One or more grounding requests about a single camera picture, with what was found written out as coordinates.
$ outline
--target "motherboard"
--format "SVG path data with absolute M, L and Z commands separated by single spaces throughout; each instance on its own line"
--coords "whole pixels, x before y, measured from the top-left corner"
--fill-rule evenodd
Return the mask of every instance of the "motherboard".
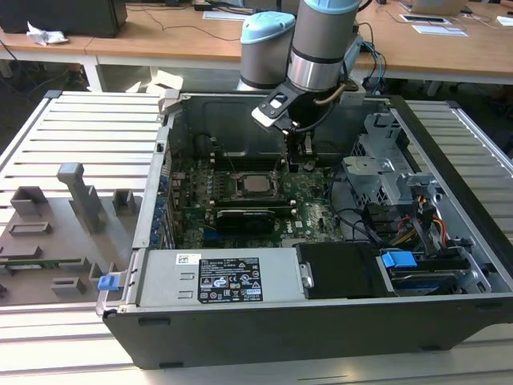
M 293 247 L 342 240 L 329 209 L 331 167 L 288 172 L 218 168 L 180 159 L 171 172 L 169 202 L 178 249 Z

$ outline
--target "desk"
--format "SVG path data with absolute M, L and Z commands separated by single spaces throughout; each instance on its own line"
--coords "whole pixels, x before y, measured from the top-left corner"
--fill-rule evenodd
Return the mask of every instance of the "desk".
M 33 43 L 24 34 L 5 34 L 0 28 L 0 39 L 19 60 L 82 64 L 91 87 L 100 90 L 99 78 L 93 76 L 96 70 L 95 64 L 97 64 L 96 57 L 86 55 L 86 46 L 93 38 L 91 36 L 68 36 L 68 38 L 70 39 L 68 43 L 43 47 Z M 0 61 L 2 59 L 11 60 L 12 56 L 0 45 Z
M 472 2 L 469 6 L 476 14 L 492 20 L 498 14 L 507 13 L 507 8 L 500 5 Z M 493 29 L 460 15 L 458 20 L 466 27 L 467 38 L 419 34 L 411 23 L 396 22 L 387 11 L 397 20 L 398 15 L 404 13 L 394 1 L 380 8 L 373 2 L 357 17 L 359 22 L 369 22 L 373 26 L 376 47 L 388 62 L 387 78 L 513 84 L 513 53 L 508 49 L 513 47 L 513 27 Z M 203 20 L 203 13 L 192 8 L 148 9 L 148 13 L 129 10 L 127 25 L 117 38 L 71 36 L 69 43 L 41 47 L 22 34 L 0 36 L 21 60 L 84 65 L 90 86 L 96 91 L 103 90 L 100 64 L 240 68 L 238 37 L 242 22 Z M 190 27 L 162 30 L 156 20 L 163 26 L 195 26 L 235 41 L 220 40 Z M 365 26 L 362 33 L 370 40 Z M 0 47 L 0 59 L 9 58 L 9 54 Z M 372 66 L 370 55 L 363 54 L 358 58 L 353 74 L 363 78 Z
M 468 6 L 485 20 L 490 19 L 492 26 L 498 26 L 496 17 L 508 11 L 498 4 L 469 2 Z M 374 29 L 376 48 L 388 62 L 386 77 L 513 84 L 513 27 L 494 29 L 459 15 L 454 26 L 466 28 L 468 37 L 419 34 L 413 23 L 398 22 L 402 21 L 399 15 L 405 13 L 397 2 L 386 6 L 373 2 L 357 16 L 359 22 L 368 22 Z M 370 41 L 366 26 L 361 32 Z M 372 66 L 369 54 L 361 55 L 356 64 L 357 69 Z

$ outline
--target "blue latch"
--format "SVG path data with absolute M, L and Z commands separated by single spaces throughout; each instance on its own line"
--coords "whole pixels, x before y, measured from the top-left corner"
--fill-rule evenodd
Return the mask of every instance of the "blue latch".
M 98 290 L 119 290 L 119 275 L 104 275 L 98 281 Z
M 386 268 L 417 267 L 417 261 L 410 251 L 388 251 L 382 255 L 382 260 Z

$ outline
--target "yellow wire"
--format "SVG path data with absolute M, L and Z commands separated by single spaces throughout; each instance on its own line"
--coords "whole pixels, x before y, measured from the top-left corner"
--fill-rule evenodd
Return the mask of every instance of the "yellow wire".
M 409 237 L 411 237 L 412 235 L 415 235 L 416 233 L 416 230 L 413 229 L 411 230 L 407 235 L 405 235 L 404 237 L 402 238 L 399 238 L 394 244 L 393 246 L 396 246 L 396 245 L 399 245 L 400 243 L 403 243 L 404 241 L 407 241 Z
M 443 224 L 438 219 L 433 219 L 433 222 L 438 223 L 440 225 L 440 242 L 443 244 Z

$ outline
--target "power supply label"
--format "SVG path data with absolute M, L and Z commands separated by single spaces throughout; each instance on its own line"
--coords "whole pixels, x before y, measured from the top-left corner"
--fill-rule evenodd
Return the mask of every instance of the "power supply label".
M 201 303 L 264 300 L 258 258 L 201 259 L 198 278 Z

